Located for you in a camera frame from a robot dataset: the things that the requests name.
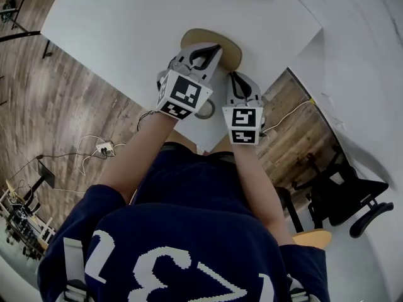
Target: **shoulder strap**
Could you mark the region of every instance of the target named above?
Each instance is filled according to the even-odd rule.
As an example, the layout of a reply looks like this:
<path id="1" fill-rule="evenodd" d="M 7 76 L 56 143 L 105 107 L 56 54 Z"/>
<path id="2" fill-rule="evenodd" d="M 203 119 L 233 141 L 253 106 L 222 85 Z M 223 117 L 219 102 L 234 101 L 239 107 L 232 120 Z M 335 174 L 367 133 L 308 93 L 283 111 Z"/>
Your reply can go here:
<path id="1" fill-rule="evenodd" d="M 290 287 L 291 302 L 321 302 L 316 296 L 308 294 L 302 284 L 287 275 L 288 285 Z"/>
<path id="2" fill-rule="evenodd" d="M 63 238 L 67 285 L 58 302 L 93 302 L 88 296 L 84 272 L 84 254 L 79 240 Z"/>

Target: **black stand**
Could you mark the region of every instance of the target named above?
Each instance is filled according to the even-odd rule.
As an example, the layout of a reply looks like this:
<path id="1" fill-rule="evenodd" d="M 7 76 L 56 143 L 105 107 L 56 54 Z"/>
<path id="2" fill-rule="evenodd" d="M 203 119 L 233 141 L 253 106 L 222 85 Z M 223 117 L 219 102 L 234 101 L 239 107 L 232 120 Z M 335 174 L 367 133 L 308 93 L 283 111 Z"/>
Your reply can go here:
<path id="1" fill-rule="evenodd" d="M 15 21 L 15 22 L 17 21 L 18 15 L 20 14 L 20 10 L 21 10 L 21 8 L 23 7 L 24 2 L 25 2 L 25 0 L 22 0 L 20 6 L 18 7 L 18 10 L 17 10 L 16 15 L 15 15 L 15 18 L 14 18 L 14 21 Z M 13 29 L 15 29 L 15 28 L 17 28 L 17 26 L 16 26 L 15 24 L 13 24 L 13 26 L 11 27 L 11 30 L 13 30 Z"/>
<path id="2" fill-rule="evenodd" d="M 0 43 L 1 42 L 6 42 L 8 40 L 13 40 L 13 39 L 18 39 L 18 38 L 23 38 L 23 37 L 29 37 L 29 36 L 37 36 L 40 35 L 40 31 L 28 31 L 27 29 L 25 29 L 24 27 L 22 27 L 18 22 L 17 22 L 17 18 L 18 15 L 20 13 L 20 10 L 23 6 L 23 3 L 25 2 L 25 0 L 22 0 L 20 6 L 18 7 L 18 9 L 16 8 L 11 8 L 11 9 L 5 9 L 5 10 L 0 10 L 0 15 L 1 14 L 5 14 L 8 17 L 8 20 L 10 20 L 13 23 L 13 27 L 14 28 L 19 28 L 20 30 L 23 31 L 23 33 L 17 33 L 15 35 L 8 35 L 5 37 L 1 37 L 0 38 Z"/>
<path id="3" fill-rule="evenodd" d="M 55 187 L 55 176 L 49 169 L 47 169 L 42 162 L 38 160 L 38 173 L 40 175 L 39 180 L 33 185 L 33 187 L 26 193 L 24 200 L 28 201 L 33 193 L 39 188 L 39 186 L 45 181 L 50 187 Z"/>
<path id="4" fill-rule="evenodd" d="M 6 103 L 7 103 L 7 101 L 1 102 L 0 106 L 2 106 L 3 104 L 6 104 Z"/>
<path id="5" fill-rule="evenodd" d="M 52 53 L 49 53 L 49 52 L 48 52 L 49 44 L 50 44 L 50 40 L 48 39 L 48 41 L 47 41 L 47 43 L 46 43 L 45 50 L 43 51 L 42 59 L 45 59 L 45 58 L 50 57 L 50 56 L 53 55 Z"/>
<path id="6" fill-rule="evenodd" d="M 300 218 L 298 217 L 297 211 L 295 210 L 295 207 L 292 203 L 290 192 L 282 187 L 276 187 L 276 192 L 277 195 L 280 197 L 280 201 L 284 202 L 284 205 L 287 207 L 295 230 L 297 231 L 297 233 L 302 233 L 304 231 L 304 228 L 301 225 Z"/>

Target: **desk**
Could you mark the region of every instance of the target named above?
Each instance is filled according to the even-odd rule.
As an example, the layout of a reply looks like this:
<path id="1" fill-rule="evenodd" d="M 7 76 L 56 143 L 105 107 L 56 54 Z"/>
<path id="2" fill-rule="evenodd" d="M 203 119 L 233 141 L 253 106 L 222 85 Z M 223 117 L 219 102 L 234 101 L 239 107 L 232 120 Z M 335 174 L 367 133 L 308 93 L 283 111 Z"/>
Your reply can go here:
<path id="1" fill-rule="evenodd" d="M 192 28 L 238 44 L 239 71 L 266 92 L 321 26 L 299 0 L 56 0 L 42 34 L 136 103 L 154 109 L 156 75 Z M 228 132 L 222 74 L 212 83 L 215 114 L 188 118 L 175 128 L 206 151 Z"/>

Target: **black office chair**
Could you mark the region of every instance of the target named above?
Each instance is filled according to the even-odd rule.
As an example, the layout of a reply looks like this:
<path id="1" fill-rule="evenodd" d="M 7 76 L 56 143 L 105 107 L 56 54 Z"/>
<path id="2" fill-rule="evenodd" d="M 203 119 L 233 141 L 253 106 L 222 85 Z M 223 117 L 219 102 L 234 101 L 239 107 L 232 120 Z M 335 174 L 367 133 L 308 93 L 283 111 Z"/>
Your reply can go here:
<path id="1" fill-rule="evenodd" d="M 369 212 L 350 228 L 350 236 L 358 238 L 377 216 L 393 210 L 393 203 L 378 204 L 375 199 L 388 189 L 389 185 L 384 182 L 359 179 L 355 169 L 345 158 L 340 164 L 336 163 L 342 150 L 340 147 L 334 147 L 334 149 L 336 154 L 323 172 L 316 166 L 315 157 L 308 154 L 308 162 L 317 176 L 300 186 L 293 182 L 292 186 L 295 190 L 312 187 L 307 198 L 311 200 L 308 208 L 315 228 L 322 228 L 322 222 L 326 218 L 329 218 L 332 226 L 341 225 L 368 205 Z"/>
<path id="2" fill-rule="evenodd" d="M 294 204 L 292 203 L 291 193 L 282 187 L 275 187 L 277 195 L 281 202 L 281 207 L 283 210 L 287 208 L 288 213 L 290 214 L 292 223 L 294 224 L 295 231 L 297 233 L 302 233 L 304 228 L 302 227 L 300 218 L 298 217 L 297 211 L 295 210 Z"/>

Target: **office chair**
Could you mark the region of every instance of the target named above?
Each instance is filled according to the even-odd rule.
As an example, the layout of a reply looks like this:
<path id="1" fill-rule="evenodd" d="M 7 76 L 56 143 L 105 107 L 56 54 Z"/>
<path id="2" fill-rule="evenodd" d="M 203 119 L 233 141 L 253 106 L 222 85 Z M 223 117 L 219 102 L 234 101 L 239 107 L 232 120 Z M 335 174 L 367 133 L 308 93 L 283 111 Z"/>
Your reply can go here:
<path id="1" fill-rule="evenodd" d="M 315 229 L 305 232 L 302 228 L 300 218 L 298 217 L 295 207 L 292 203 L 290 192 L 282 187 L 275 187 L 278 197 L 280 198 L 283 210 L 286 208 L 290 214 L 295 231 L 297 232 L 292 238 L 297 245 L 313 246 L 318 249 L 325 249 L 332 240 L 332 234 L 324 229 Z"/>
<path id="2" fill-rule="evenodd" d="M 368 205 L 369 212 L 350 228 L 350 236 L 358 238 L 377 216 L 393 210 L 393 203 L 378 204 L 376 200 L 376 197 L 388 189 L 389 185 L 384 182 L 359 179 L 346 158 L 340 164 L 336 163 L 342 150 L 340 147 L 334 147 L 334 150 L 336 154 L 322 172 L 315 164 L 315 157 L 308 154 L 308 162 L 317 176 L 300 186 L 293 182 L 292 186 L 294 190 L 312 187 L 307 199 L 311 201 L 308 208 L 315 228 L 322 228 L 322 222 L 326 218 L 329 218 L 332 226 L 341 225 Z"/>

